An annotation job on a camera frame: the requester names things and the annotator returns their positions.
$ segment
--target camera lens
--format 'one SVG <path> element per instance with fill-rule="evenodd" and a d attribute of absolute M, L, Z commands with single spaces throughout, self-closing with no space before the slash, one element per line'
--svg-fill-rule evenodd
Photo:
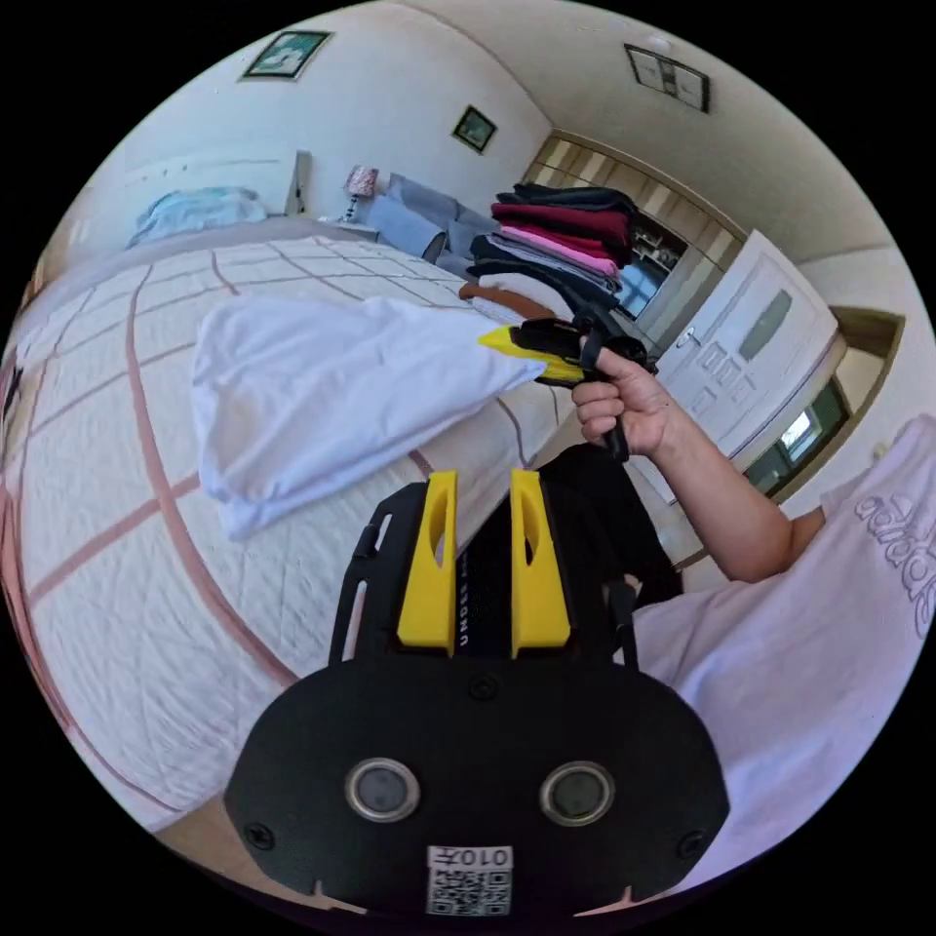
<path fill-rule="evenodd" d="M 419 784 L 397 760 L 362 760 L 348 774 L 345 796 L 358 815 L 372 822 L 398 822 L 416 809 Z"/>
<path fill-rule="evenodd" d="M 614 781 L 599 764 L 587 760 L 565 763 L 540 788 L 543 812 L 561 826 L 587 826 L 610 809 Z"/>

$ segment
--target table lamp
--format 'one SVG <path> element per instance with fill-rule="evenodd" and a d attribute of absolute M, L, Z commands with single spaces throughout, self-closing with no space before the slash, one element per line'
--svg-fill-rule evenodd
<path fill-rule="evenodd" d="M 351 196 L 351 204 L 348 206 L 344 218 L 341 220 L 348 224 L 354 217 L 354 211 L 358 206 L 359 198 L 372 198 L 377 187 L 377 170 L 369 166 L 355 166 L 351 170 L 351 175 L 344 183 L 344 190 Z"/>

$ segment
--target screw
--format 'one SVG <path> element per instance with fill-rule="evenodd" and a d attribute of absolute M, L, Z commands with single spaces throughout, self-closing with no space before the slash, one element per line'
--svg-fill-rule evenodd
<path fill-rule="evenodd" d="M 468 694 L 476 702 L 489 702 L 497 694 L 497 681 L 491 676 L 476 676 L 468 683 Z"/>
<path fill-rule="evenodd" d="M 244 836 L 254 848 L 260 851 L 269 851 L 276 841 L 273 833 L 258 822 L 251 822 L 249 826 L 246 826 Z"/>
<path fill-rule="evenodd" d="M 690 832 L 687 836 L 683 837 L 677 847 L 677 854 L 679 854 L 681 858 L 694 858 L 699 853 L 699 849 L 701 849 L 704 843 L 704 832 L 700 832 L 699 830 Z"/>

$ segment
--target white quilted bedspread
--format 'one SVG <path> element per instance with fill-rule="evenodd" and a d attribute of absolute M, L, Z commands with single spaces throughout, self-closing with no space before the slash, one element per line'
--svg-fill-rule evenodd
<path fill-rule="evenodd" d="M 189 250 L 103 279 L 18 338 L 4 456 L 4 585 L 33 672 L 90 770 L 150 830 L 223 789 L 262 710 L 322 667 L 342 575 L 377 503 L 459 472 L 463 545 L 571 411 L 528 385 L 248 542 L 199 490 L 196 330 L 230 294 L 464 308 L 461 281 L 322 235 Z"/>

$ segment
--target lamp shade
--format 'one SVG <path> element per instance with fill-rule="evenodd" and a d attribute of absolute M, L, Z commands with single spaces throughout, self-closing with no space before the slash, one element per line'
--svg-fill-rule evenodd
<path fill-rule="evenodd" d="M 369 166 L 355 166 L 344 187 L 349 195 L 370 198 L 377 187 L 377 170 Z"/>

